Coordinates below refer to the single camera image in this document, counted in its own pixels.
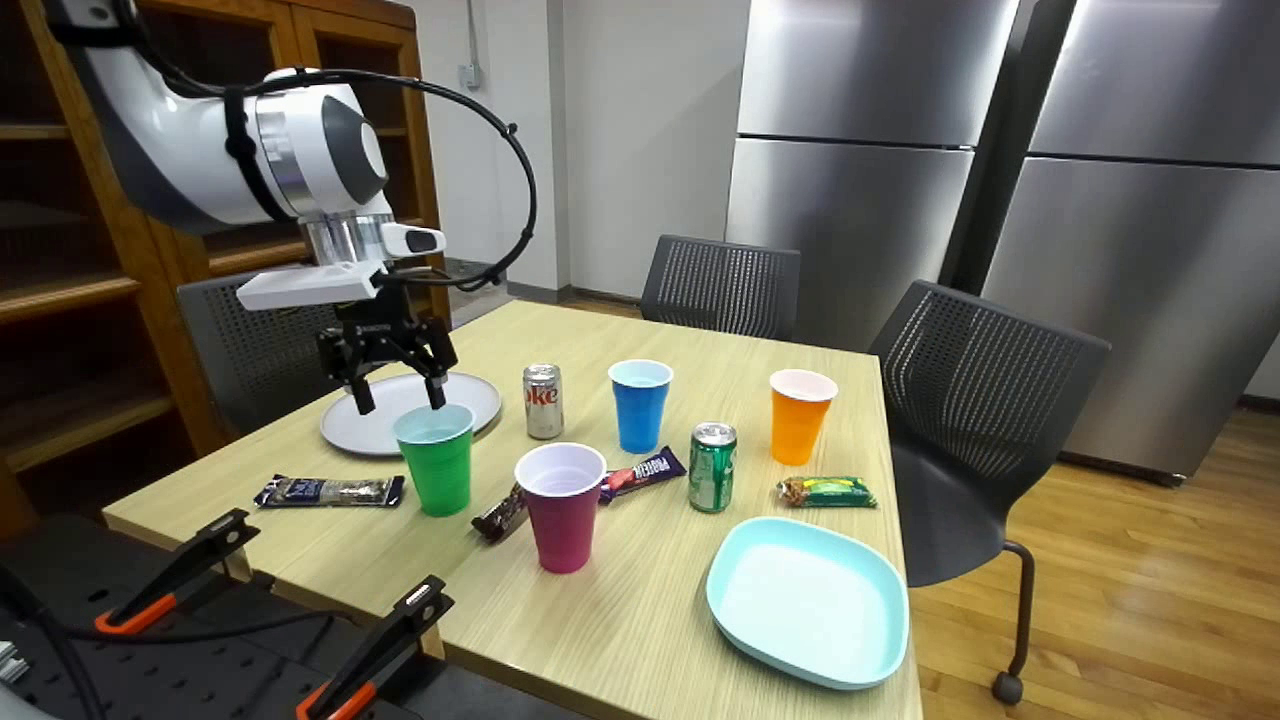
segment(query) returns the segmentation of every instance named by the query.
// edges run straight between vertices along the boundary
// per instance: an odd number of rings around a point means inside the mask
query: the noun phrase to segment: white wall
[[[661,233],[724,236],[748,0],[475,0],[479,90],[521,125],[541,233],[514,284],[639,295]],[[417,0],[432,79],[468,61],[464,0]],[[452,254],[490,254],[522,208],[514,166],[432,103]]]

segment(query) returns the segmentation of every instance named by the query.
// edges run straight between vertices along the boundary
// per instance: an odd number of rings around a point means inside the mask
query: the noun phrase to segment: office chair
[[[248,433],[337,384],[318,362],[318,327],[332,309],[243,313],[237,289],[248,276],[184,284],[178,309],[219,414]]]
[[[724,327],[742,336],[787,336],[796,323],[799,254],[690,236],[661,236],[639,316]]]
[[[1053,467],[1108,343],[1020,320],[987,298],[910,284],[872,353],[884,362],[906,584],[1020,555],[1014,647],[990,696],[1024,696],[1035,555],[1005,535],[1006,507]]]

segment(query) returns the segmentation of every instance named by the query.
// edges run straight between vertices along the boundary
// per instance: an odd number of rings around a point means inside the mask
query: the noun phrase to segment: stainless steel refrigerator
[[[1189,481],[1280,327],[1280,2],[1079,0],[985,295],[1113,340],[1068,451]]]
[[[728,240],[799,253],[799,340],[867,349],[941,279],[1014,0],[751,0]]]

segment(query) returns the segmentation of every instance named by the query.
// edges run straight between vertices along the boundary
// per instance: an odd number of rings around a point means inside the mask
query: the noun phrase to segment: plate
[[[429,388],[419,375],[396,375],[373,384],[368,393],[376,404],[368,414],[360,414],[357,398],[344,394],[332,404],[332,413],[325,413],[318,434],[357,456],[398,456],[392,422],[410,407],[429,407]],[[464,404],[473,413],[473,433],[484,433],[504,413],[504,398],[479,375],[448,370],[445,394],[448,404]]]
[[[906,656],[903,576],[815,525],[736,525],[711,558],[709,604],[742,656],[830,692],[877,686]]]

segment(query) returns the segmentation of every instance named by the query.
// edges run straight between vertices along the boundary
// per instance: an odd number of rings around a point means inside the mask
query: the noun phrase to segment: light blue plate
[[[837,692],[906,656],[906,584],[867,545],[796,520],[736,525],[709,571],[716,628],[748,656]]]

